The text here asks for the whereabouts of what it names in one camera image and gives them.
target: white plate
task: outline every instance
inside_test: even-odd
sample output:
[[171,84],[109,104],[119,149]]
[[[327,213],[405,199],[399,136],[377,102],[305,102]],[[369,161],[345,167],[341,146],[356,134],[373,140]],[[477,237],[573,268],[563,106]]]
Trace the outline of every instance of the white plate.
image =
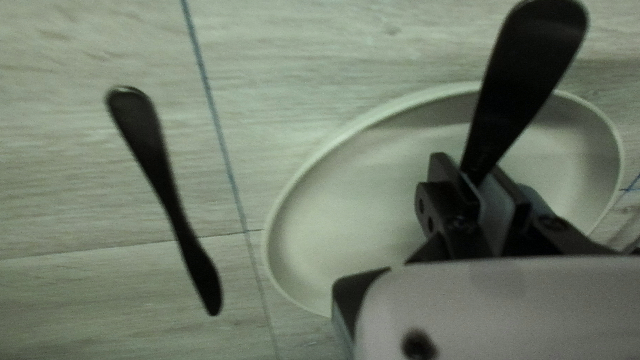
[[[432,152],[459,161],[479,85],[439,86],[384,104],[306,162],[272,209],[264,239],[269,278],[288,299],[330,316],[336,279],[401,266],[420,247],[415,186]],[[595,106],[556,92],[500,165],[589,233],[620,187],[621,140]]]

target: black spoon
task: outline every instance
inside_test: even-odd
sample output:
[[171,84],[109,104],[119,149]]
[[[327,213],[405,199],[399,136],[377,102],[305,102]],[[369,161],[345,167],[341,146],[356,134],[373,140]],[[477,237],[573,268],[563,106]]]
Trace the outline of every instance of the black spoon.
[[117,86],[109,91],[107,107],[122,136],[164,206],[182,258],[209,315],[222,307],[222,289],[215,266],[198,242],[180,205],[160,122],[151,100],[140,90]]
[[576,0],[525,0],[507,15],[484,74],[460,170],[480,185],[544,105],[587,30]]

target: blue line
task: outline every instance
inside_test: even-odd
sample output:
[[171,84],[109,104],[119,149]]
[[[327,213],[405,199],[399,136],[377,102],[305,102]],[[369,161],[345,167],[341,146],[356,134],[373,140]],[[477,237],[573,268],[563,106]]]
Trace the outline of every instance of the blue line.
[[213,101],[213,93],[211,91],[211,86],[209,85],[209,77],[207,76],[207,69],[205,68],[204,60],[202,59],[202,52],[200,50],[200,45],[198,43],[198,37],[196,36],[196,29],[193,26],[193,19],[191,18],[191,10],[189,10],[189,4],[187,4],[187,0],[180,0],[180,4],[182,5],[184,20],[187,24],[187,29],[189,31],[189,39],[191,40],[191,45],[193,46],[193,53],[195,55],[196,63],[198,64],[198,69],[200,71],[202,86],[204,86],[204,92],[205,92],[205,95],[207,96],[207,103],[209,104],[209,112],[211,113],[211,118],[213,119],[213,125],[216,128],[216,135],[218,136],[220,152],[222,153],[222,158],[225,162],[225,168],[227,170],[227,177],[229,178],[231,191],[234,194],[234,200],[236,202],[238,217],[240,218],[240,226],[242,227],[242,231],[244,233],[244,242],[247,246],[247,251],[249,252],[249,258],[251,259],[251,264],[253,268],[253,276],[255,278],[256,285],[258,287],[258,292],[260,294],[260,301],[262,302],[262,310],[264,312],[264,316],[268,324],[269,336],[271,337],[271,345],[273,346],[273,352],[276,357],[276,360],[280,360],[281,359],[280,349],[278,348],[278,343],[276,341],[276,334],[273,328],[273,322],[271,321],[271,314],[269,313],[269,309],[267,306],[267,299],[264,294],[262,279],[260,277],[260,272],[258,270],[255,254],[253,253],[253,246],[251,245],[251,235],[249,233],[249,231],[251,230],[249,230],[249,228],[246,225],[246,214],[244,213],[242,201],[240,200],[240,192],[238,190],[236,179],[234,177],[233,168],[231,167],[231,159],[229,156],[229,151],[227,149],[227,143],[225,142],[225,137],[222,131],[222,125],[220,124],[220,119],[218,118],[218,112],[216,111],[216,105]]
[[625,192],[640,190],[640,189],[633,189],[634,185],[638,182],[638,180],[640,180],[640,174],[638,174],[636,178],[631,182],[631,184],[625,189]]
[[220,124],[220,118],[218,117],[218,111],[216,110],[216,105],[213,101],[213,92],[211,91],[211,86],[209,85],[209,77],[207,76],[207,69],[205,68],[204,60],[202,59],[202,52],[200,50],[200,45],[198,44],[198,38],[196,36],[196,29],[193,26],[191,10],[189,10],[187,0],[180,0],[180,3],[182,4],[182,12],[184,13],[184,19],[187,23],[187,29],[189,30],[189,38],[191,39],[191,45],[193,46],[193,52],[196,57],[196,63],[198,64],[198,70],[200,71],[200,77],[202,78],[202,86],[204,86],[204,92],[207,96],[207,103],[209,104],[209,112],[211,113],[211,118],[213,119],[213,126],[216,128],[216,135],[218,136],[220,152],[222,153],[222,158],[225,163],[225,169],[227,170],[227,177],[229,178],[229,182],[231,184],[231,192],[233,193],[234,200],[236,202],[238,217],[240,218],[240,226],[242,228],[242,231],[246,233],[247,231],[249,231],[249,228],[246,224],[246,214],[244,213],[242,200],[240,199],[240,191],[238,190],[236,177],[234,176],[234,171],[231,167],[231,159],[229,156],[229,151],[227,149],[225,135],[222,131],[222,125]]

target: spoon handle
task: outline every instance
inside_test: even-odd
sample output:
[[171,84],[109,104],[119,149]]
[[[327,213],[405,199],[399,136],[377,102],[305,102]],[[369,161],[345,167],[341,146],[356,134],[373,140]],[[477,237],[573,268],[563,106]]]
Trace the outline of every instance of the spoon handle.
[[460,170],[479,185],[537,114],[587,30],[576,0],[525,0],[507,15],[484,74]]
[[220,279],[182,210],[151,100],[136,88],[118,86],[109,91],[106,102],[113,120],[166,211],[185,265],[207,312],[211,316],[217,315],[222,307]]

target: plate rim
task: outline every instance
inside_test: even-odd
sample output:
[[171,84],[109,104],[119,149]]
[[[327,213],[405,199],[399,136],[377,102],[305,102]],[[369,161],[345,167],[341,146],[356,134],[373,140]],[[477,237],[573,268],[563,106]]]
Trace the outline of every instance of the plate rim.
[[[312,150],[311,156],[309,156],[305,162],[300,166],[294,175],[290,178],[290,180],[286,183],[286,185],[282,188],[278,197],[274,201],[273,205],[269,209],[267,213],[267,217],[265,219],[264,233],[261,236],[260,244],[261,252],[260,259],[262,264],[264,264],[265,272],[269,282],[278,290],[278,292],[283,295],[287,300],[291,301],[293,304],[310,311],[311,313],[325,316],[324,313],[319,313],[315,309],[311,309],[306,305],[298,302],[296,299],[291,297],[279,284],[279,282],[275,279],[273,272],[271,271],[271,265],[269,261],[269,243],[270,243],[270,234],[273,232],[273,227],[275,221],[278,217],[280,209],[282,208],[284,202],[289,197],[289,194],[294,189],[294,187],[300,182],[301,178],[311,169],[313,168],[318,161],[323,159],[327,154],[336,149],[338,146],[347,142],[349,139],[354,137],[356,134],[361,131],[366,130],[368,127],[376,125],[380,122],[387,120],[390,117],[393,117],[401,112],[411,110],[417,106],[421,106],[423,104],[443,100],[449,97],[465,95],[472,92],[478,92],[480,90],[482,82],[481,81],[464,81],[458,83],[448,83],[444,85],[432,86],[427,89],[418,90],[416,92],[412,92],[400,97],[396,97],[395,99],[391,99],[379,106],[376,106],[365,113],[355,117],[353,120],[348,120],[343,126],[338,127],[335,131],[332,131],[330,134],[326,136],[327,140],[323,141],[318,145],[314,150]],[[571,100],[573,102],[578,103],[579,105],[584,106],[585,108],[591,110],[598,117],[600,117],[604,123],[609,128],[609,131],[614,137],[616,142],[616,147],[618,150],[618,178],[616,179],[616,189],[620,189],[621,182],[623,179],[623,173],[625,169],[625,157],[624,157],[624,149],[623,149],[623,141],[622,136],[620,135],[620,131],[616,127],[615,123],[607,116],[602,110],[597,108],[594,104],[589,101],[577,96],[573,95],[569,92],[565,92],[562,90],[554,90],[554,95]],[[589,229],[588,234],[592,233],[593,230],[602,222],[602,219],[608,212],[611,210],[615,202],[618,200],[617,192],[612,193],[611,198],[609,199],[607,205],[602,210],[600,216],[598,216],[597,220],[594,222],[594,225]]]

